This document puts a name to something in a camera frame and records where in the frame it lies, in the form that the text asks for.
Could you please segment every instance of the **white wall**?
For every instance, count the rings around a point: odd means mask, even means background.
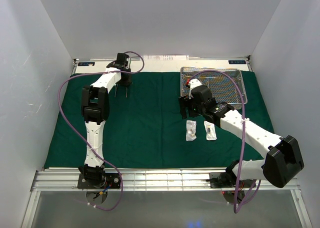
[[[280,0],[41,0],[72,58],[252,54]]]
[[[302,195],[313,227],[320,227],[320,0],[282,0],[252,66],[275,131],[299,142]]]
[[[40,0],[0,0],[0,18],[0,227],[18,228],[72,59]]]

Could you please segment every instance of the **wire basket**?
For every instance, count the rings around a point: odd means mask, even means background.
[[[232,105],[235,109],[241,109],[241,99],[233,83],[225,76],[215,72],[219,70],[230,76],[239,87],[243,101],[248,102],[244,81],[241,71],[238,69],[214,69],[214,68],[197,68],[197,67],[182,67],[180,71],[180,94],[186,96],[189,94],[189,88],[186,87],[187,80],[194,74],[203,70],[211,70],[212,72],[205,72],[196,76],[196,78],[205,86],[207,86],[212,96],[217,102],[226,102]]]

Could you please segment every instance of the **small packaged item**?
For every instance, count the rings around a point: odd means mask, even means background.
[[[197,122],[187,120],[186,122],[186,141],[193,141],[196,137],[196,126]]]
[[[206,139],[208,141],[213,141],[217,139],[215,125],[213,123],[204,121],[204,128],[206,131]]]

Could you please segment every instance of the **robotic arm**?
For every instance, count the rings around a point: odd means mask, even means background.
[[[128,87],[131,83],[131,74],[110,71],[127,71],[130,69],[130,57],[125,53],[118,53],[116,61],[111,62],[106,68],[106,74],[96,82],[82,89],[81,115],[84,117],[86,127],[86,139],[92,149],[103,158],[103,131],[106,120],[109,117],[109,91],[115,85]],[[85,182],[94,187],[101,187],[106,181],[104,162],[86,147],[86,159],[84,167],[79,167]]]
[[[217,103],[208,87],[197,79],[189,82],[189,95],[179,98],[182,118],[203,116],[206,121],[242,137],[243,120],[234,108],[225,103]],[[282,138],[272,134],[246,119],[245,142],[256,149],[263,160],[242,161],[240,180],[268,180],[272,185],[283,188],[304,168],[297,140],[292,136]],[[217,185],[235,184],[239,161],[227,167],[225,174],[213,180]]]

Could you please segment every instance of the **glass panel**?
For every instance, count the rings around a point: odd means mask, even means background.
[[[109,192],[104,207],[119,197]],[[125,192],[119,206],[104,212],[87,206],[85,192],[41,192],[33,228],[300,228],[291,192],[259,191],[238,214],[221,192]]]

